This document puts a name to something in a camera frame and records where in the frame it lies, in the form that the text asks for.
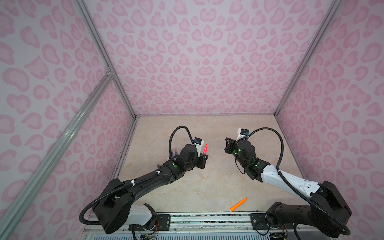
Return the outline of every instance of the pink wallpaper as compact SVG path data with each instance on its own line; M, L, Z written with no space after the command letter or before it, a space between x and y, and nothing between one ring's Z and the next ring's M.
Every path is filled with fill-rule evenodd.
M71 0L0 7L0 218L106 73Z
M331 0L86 0L136 114L273 113Z
M346 1L278 118L308 179L352 209L350 240L384 235L383 1Z
M110 83L10 240L76 239L79 213L107 185L130 122Z

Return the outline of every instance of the marker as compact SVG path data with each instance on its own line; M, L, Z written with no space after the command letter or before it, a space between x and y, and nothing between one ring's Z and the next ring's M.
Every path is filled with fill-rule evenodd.
M242 205L243 203L245 203L245 201L248 199L248 197L244 198L243 200L241 200L240 202L238 202L237 204L235 204L233 207L231 207L229 209L230 212L233 212L236 210L236 208L240 207L240 205Z

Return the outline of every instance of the diagonal metal bar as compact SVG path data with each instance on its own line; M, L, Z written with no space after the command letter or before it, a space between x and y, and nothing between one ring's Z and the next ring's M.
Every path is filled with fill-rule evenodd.
M96 44L97 49L100 52L101 58L103 59L107 68L109 69L109 71L111 71L112 74L116 75L115 68L113 67L112 61L109 58L107 50L106 50L106 48L105 48L105 46L101 40L101 37L100 37L100 35L96 29L96 26L92 20L92 16L89 13L87 5L85 4L85 2L83 0L73 0L73 1L79 10L81 17L83 18L83 21L85 22L85 25L87 26L88 31L91 34L92 39ZM136 118L136 115L133 111L132 105L129 102L129 98L128 98L126 92L124 91L124 88L121 84L121 80L118 78L118 76L115 77L114 82L117 86L119 94L120 94L121 98L123 99L123 102L124 102L126 108L128 109L131 117L133 119Z
M45 181L55 169L56 164L62 158L68 146L71 144L83 123L88 118L97 101L100 99L105 89L112 81L113 77L114 76L110 73L107 73L104 76L99 85L85 101L84 105L80 108L77 115L68 125L63 135L59 138L59 140L53 146L52 150L45 157L42 164L28 180L21 193L10 205L9 209L6 211L0 222L0 239L8 239L12 234L19 221L22 219L25 212L28 210L29 206L44 185Z
M279 114L281 113L285 103L288 100L289 95L293 91L293 87L299 81L303 70L308 65L309 61L311 60L313 54L316 51L317 46L320 44L320 42L321 42L323 36L325 35L325 33L327 32L328 28L331 26L331 24L332 24L332 22L336 16L337 11L341 8L343 2L344 2L344 0L333 0L332 1L331 6L329 7L327 13L325 14L323 21L321 22L315 36L313 37L313 40L312 40L310 46L308 47L308 50L305 53L303 60L299 64L295 74L292 77L290 84L288 85L286 91L283 94L283 97L281 98L279 105L276 108L276 111L275 111L276 117L278 117Z

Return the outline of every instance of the robotic arm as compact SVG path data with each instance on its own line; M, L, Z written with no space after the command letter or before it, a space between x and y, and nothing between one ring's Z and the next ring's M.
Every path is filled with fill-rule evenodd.
M192 144L187 144L179 155L171 156L172 137L177 130L185 128ZM101 225L106 234L118 230L123 225L141 225L151 230L156 222L157 214L149 204L142 206L132 205L136 200L148 192L182 178L185 172L194 167L204 169L208 155L200 153L204 140L192 137L185 126L175 129L169 139L170 157L157 165L157 170L133 180L121 182L113 179L108 183L101 195L88 204L80 213L79 220L87 225ZM92 208L99 221L88 221L84 214Z
M263 129L274 131L280 138L281 153L276 167L259 159L255 147L248 141L253 133ZM314 226L333 238L337 238L339 234L350 234L345 224L352 212L335 185L327 181L322 184L308 181L279 169L283 156L283 141L276 130L264 127L249 133L249 130L239 128L237 140L227 137L225 141L225 152L235 157L235 162L240 163L250 179L272 184L307 202L307 205L275 202L265 216L270 228L277 229L285 223L295 223Z

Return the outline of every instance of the wall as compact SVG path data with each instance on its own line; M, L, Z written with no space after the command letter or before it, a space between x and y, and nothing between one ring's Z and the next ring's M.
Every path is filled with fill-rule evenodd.
M106 73L72 5L2 1L0 218Z
M10 239L79 237L84 229L79 213L107 185L130 122L110 83Z
M331 0L86 0L136 114L273 113Z
M353 240L384 235L383 12L347 1L278 117L307 178L347 200Z

